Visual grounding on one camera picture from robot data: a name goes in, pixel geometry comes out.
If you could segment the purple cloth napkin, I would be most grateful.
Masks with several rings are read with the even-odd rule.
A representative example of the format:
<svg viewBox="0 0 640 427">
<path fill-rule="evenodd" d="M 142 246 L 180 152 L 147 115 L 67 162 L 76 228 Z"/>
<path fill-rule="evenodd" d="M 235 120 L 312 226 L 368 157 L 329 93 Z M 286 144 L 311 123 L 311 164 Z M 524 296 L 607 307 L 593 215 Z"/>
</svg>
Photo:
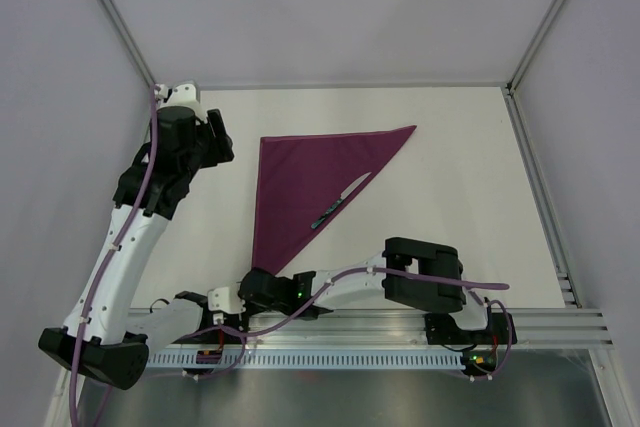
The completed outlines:
<svg viewBox="0 0 640 427">
<path fill-rule="evenodd" d="M 416 130 L 263 137 L 251 266 L 280 273 L 386 167 Z M 370 172 L 316 230 L 310 228 L 355 179 Z"/>
</svg>

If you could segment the knife with teal handle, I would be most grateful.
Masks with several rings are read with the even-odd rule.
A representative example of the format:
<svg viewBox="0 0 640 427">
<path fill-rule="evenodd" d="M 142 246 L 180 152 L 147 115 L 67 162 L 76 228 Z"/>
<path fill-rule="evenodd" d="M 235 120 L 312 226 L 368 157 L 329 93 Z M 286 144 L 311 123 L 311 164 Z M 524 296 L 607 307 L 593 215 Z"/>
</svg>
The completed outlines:
<svg viewBox="0 0 640 427">
<path fill-rule="evenodd" d="M 319 226 L 321 226 L 336 210 L 338 207 L 340 207 L 346 200 L 347 198 L 363 183 L 365 182 L 369 177 L 370 177 L 371 173 L 367 172 L 363 175 L 361 175 L 360 177 L 358 177 L 357 179 L 355 179 L 348 187 L 346 187 L 343 192 L 340 194 L 340 196 L 338 197 L 338 199 L 333 202 L 331 204 L 331 206 L 317 219 L 315 220 L 310 228 L 312 230 L 316 230 Z"/>
</svg>

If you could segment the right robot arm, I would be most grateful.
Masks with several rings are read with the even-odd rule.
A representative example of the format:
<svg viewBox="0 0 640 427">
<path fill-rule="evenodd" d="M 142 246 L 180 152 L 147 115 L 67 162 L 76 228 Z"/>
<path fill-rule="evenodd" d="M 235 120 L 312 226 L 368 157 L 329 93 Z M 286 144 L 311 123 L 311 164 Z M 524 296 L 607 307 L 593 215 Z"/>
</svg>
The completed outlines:
<svg viewBox="0 0 640 427">
<path fill-rule="evenodd" d="M 463 278 L 458 251 L 450 246 L 392 237 L 381 253 L 337 270 L 307 271 L 291 278 L 251 270 L 238 296 L 246 312 L 279 312 L 316 320 L 351 304 L 381 298 L 424 314 L 427 342 L 436 346 L 500 345 L 516 341 L 506 312 L 492 313 L 482 291 L 502 292 L 505 283 Z"/>
</svg>

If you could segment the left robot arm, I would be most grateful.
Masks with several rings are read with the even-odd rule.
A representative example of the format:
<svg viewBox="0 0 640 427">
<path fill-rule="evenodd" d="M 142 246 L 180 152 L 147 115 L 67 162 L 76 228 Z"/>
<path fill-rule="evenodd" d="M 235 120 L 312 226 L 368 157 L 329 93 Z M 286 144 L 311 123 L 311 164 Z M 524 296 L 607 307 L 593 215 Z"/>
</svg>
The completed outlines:
<svg viewBox="0 0 640 427">
<path fill-rule="evenodd" d="M 187 106 L 161 107 L 150 142 L 120 176 L 108 235 L 80 299 L 59 327 L 43 330 L 41 351 L 68 370 L 127 390 L 150 356 L 184 336 L 206 343 L 218 319 L 206 296 L 183 291 L 136 320 L 129 308 L 142 273 L 189 184 L 202 168 L 232 161 L 219 110 L 200 119 Z"/>
</svg>

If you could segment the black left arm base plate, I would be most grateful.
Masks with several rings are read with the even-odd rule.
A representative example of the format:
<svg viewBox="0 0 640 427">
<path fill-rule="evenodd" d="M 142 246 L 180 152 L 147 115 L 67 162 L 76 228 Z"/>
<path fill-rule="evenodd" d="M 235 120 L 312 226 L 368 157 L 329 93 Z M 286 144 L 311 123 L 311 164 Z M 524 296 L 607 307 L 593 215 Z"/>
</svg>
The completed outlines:
<svg viewBox="0 0 640 427">
<path fill-rule="evenodd" d="M 198 336 L 200 343 L 239 345 L 242 337 L 239 337 L 238 333 L 246 334 L 248 332 L 249 316 L 245 313 L 206 313 L 199 329 L 202 330 Z"/>
</svg>

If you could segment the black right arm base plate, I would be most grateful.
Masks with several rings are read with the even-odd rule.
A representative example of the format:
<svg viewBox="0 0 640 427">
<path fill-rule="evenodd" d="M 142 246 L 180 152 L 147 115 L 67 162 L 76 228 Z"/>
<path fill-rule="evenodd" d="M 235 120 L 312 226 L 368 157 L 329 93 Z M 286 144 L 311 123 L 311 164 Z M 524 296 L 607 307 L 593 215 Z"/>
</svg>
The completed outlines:
<svg viewBox="0 0 640 427">
<path fill-rule="evenodd" d="M 458 327 L 448 314 L 429 313 L 423 320 L 427 343 L 433 346 L 492 346 L 518 341 L 515 328 L 510 324 L 513 320 L 510 314 L 491 313 L 487 327 L 471 330 Z"/>
</svg>

